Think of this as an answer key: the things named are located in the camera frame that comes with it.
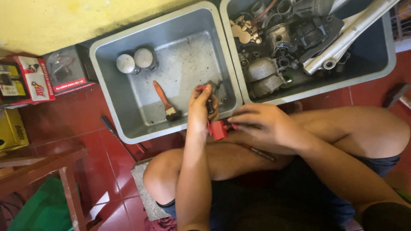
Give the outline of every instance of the gray plastic tub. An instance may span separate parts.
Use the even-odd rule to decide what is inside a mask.
[[[157,53],[159,67],[138,75],[123,74],[116,59],[138,46]],[[218,10],[199,2],[95,42],[90,58],[120,138],[129,144],[187,128],[187,104],[194,87],[209,80],[222,86],[215,95],[220,118],[242,105],[230,52]],[[183,118],[168,122],[164,106],[153,87],[156,80]]]
[[[238,83],[244,103],[283,104],[324,92],[344,88],[358,83],[378,79],[389,74],[396,63],[394,41],[391,30],[390,16],[387,12],[372,26],[364,31],[352,44],[351,58],[346,63],[346,71],[335,78],[315,78],[291,68],[288,74],[294,77],[294,85],[287,89],[280,89],[267,98],[251,100],[248,96],[244,75],[241,69],[236,44],[229,18],[235,20],[238,11],[245,10],[255,1],[250,0],[222,0],[220,14],[226,32],[231,56],[236,70]],[[372,0],[351,0],[336,12],[340,19],[347,18],[365,9]]]

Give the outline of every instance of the wall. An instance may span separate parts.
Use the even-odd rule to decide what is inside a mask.
[[[196,0],[2,0],[0,56],[43,55]]]

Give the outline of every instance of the blue shorts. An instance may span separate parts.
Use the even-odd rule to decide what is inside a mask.
[[[384,177],[399,161],[399,155],[381,159],[354,157],[381,177]],[[328,214],[330,219],[340,226],[344,226],[355,214],[351,204],[331,192],[301,157],[296,156],[289,165],[278,172],[278,180],[271,185],[270,189],[265,190],[246,189],[231,180],[213,181],[210,229],[224,230],[224,224],[238,215],[246,203],[258,198],[259,195],[267,194],[287,195],[301,203],[312,204]],[[159,206],[176,219],[174,201],[166,206]]]

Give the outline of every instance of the red tile floor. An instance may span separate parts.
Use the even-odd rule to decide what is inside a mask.
[[[301,100],[305,110],[349,105],[380,106],[384,94],[400,80],[411,82],[411,51],[397,54],[394,71],[386,77]],[[411,111],[397,103],[390,109],[411,125]],[[77,146],[87,147],[87,158],[76,166],[76,179],[85,214],[105,221],[99,231],[144,230],[147,217],[130,169],[133,160],[100,121],[109,109],[98,85],[58,96],[55,101],[20,109],[30,145],[14,151],[21,155],[52,155]],[[182,146],[178,134],[143,142],[146,154],[127,145],[142,160]],[[390,183],[411,192],[411,145],[389,175]]]

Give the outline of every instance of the person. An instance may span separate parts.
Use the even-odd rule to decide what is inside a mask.
[[[208,116],[209,97],[216,113]],[[179,231],[333,231],[353,217],[365,231],[411,230],[410,205],[382,179],[410,138],[408,125],[388,110],[348,106],[287,115],[274,105],[246,104],[228,119],[239,130],[208,142],[207,119],[218,119],[217,106],[209,85],[194,91],[185,147],[159,154],[143,175]],[[269,188],[232,180],[262,170],[278,170]]]

